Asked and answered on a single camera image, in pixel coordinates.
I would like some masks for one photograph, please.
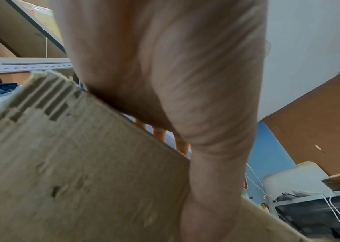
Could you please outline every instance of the blue panel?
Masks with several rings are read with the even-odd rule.
[[[258,123],[257,138],[251,150],[248,164],[262,182],[263,178],[267,175],[275,174],[295,166],[293,160],[262,121]],[[246,174],[262,188],[261,183],[248,167]],[[263,198],[265,194],[259,188],[251,181],[247,181],[247,183],[249,189],[243,192],[244,195],[252,197],[251,200],[256,204],[268,203],[268,200]]]

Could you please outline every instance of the skin crease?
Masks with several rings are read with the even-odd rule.
[[[265,42],[264,0],[52,1],[88,90],[193,149],[184,242],[235,226],[254,142]]]

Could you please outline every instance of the brown wall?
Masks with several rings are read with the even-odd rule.
[[[340,74],[263,121],[296,164],[340,173]]]

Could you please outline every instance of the human hand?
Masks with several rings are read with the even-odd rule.
[[[264,0],[52,1],[90,92],[192,146],[184,242],[234,227],[255,138]]]

